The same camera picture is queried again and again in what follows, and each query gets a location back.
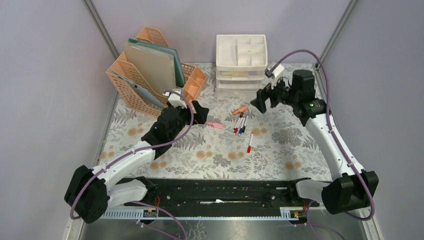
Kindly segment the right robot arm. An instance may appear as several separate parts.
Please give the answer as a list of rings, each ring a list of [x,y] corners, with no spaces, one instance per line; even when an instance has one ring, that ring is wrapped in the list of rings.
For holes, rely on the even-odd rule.
[[[299,206],[306,199],[313,200],[322,203],[333,215],[374,208],[373,195],[379,178],[374,171],[366,171],[349,151],[333,117],[328,114],[326,102],[316,97],[313,73],[295,70],[290,85],[286,85],[280,70],[267,69],[264,74],[271,82],[259,89],[250,103],[261,113],[267,110],[266,100],[272,108],[278,104],[291,106],[294,115],[317,143],[331,173],[330,183],[309,178],[295,180],[286,193],[287,201]]]

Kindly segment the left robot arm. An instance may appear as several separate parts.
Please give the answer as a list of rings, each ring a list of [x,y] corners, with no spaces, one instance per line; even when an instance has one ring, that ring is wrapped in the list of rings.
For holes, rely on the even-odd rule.
[[[117,159],[89,168],[78,167],[70,180],[64,200],[71,207],[70,217],[86,224],[98,220],[107,209],[139,201],[148,206],[155,192],[140,180],[120,183],[132,170],[163,155],[172,144],[183,138],[194,125],[207,121],[209,109],[198,101],[191,107],[164,108],[150,130],[132,148]]]

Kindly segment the pink highlighter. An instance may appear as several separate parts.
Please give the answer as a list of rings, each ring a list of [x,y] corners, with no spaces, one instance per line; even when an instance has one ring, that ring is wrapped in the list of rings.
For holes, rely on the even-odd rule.
[[[224,125],[222,123],[219,123],[219,122],[206,121],[205,124],[207,126],[211,126],[213,128],[217,128],[217,129],[222,129],[224,127]]]

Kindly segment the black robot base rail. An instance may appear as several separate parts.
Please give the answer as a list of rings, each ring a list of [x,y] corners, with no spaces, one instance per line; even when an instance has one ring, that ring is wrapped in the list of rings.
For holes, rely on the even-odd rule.
[[[294,180],[171,179],[138,177],[147,187],[141,202],[180,218],[278,218],[303,213],[312,201],[295,191]]]

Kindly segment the beige file folder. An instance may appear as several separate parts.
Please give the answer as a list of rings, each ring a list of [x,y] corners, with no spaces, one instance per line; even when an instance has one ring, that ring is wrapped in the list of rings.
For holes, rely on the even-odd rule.
[[[164,90],[176,88],[174,57],[160,50],[135,43],[124,44],[128,62],[132,63],[151,89],[162,95]]]

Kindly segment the white plastic drawer unit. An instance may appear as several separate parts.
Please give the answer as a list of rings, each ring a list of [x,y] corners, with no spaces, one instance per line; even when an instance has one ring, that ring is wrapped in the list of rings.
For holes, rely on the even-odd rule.
[[[264,34],[216,36],[215,92],[219,97],[254,98],[268,65]]]

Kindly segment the teal file folder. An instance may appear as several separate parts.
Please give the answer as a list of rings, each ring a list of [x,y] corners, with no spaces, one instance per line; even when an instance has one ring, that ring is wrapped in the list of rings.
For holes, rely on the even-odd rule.
[[[143,41],[139,41],[132,38],[129,38],[128,42],[131,44],[136,44],[139,46],[151,48],[151,49],[158,50],[158,51],[172,55],[174,58],[173,61],[174,61],[174,71],[175,71],[175,84],[177,87],[180,87],[180,88],[184,87],[186,83],[186,79],[184,76],[184,71],[182,68],[182,64],[181,64],[178,52],[175,48],[171,48],[171,47],[163,46],[159,44],[154,44],[154,43],[149,43],[149,42],[143,42]]]

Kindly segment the light blue clipboard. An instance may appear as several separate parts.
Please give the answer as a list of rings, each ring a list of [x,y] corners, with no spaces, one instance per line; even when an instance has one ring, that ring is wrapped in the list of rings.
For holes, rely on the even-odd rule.
[[[125,77],[124,75],[118,73],[117,71],[111,70],[114,74],[116,74],[120,79],[126,81],[131,88],[136,92],[136,94],[143,99],[143,101],[150,107],[154,107],[156,109],[162,110],[165,106],[158,100],[156,97],[154,97],[149,91],[147,91],[142,86],[134,83],[129,78]]]

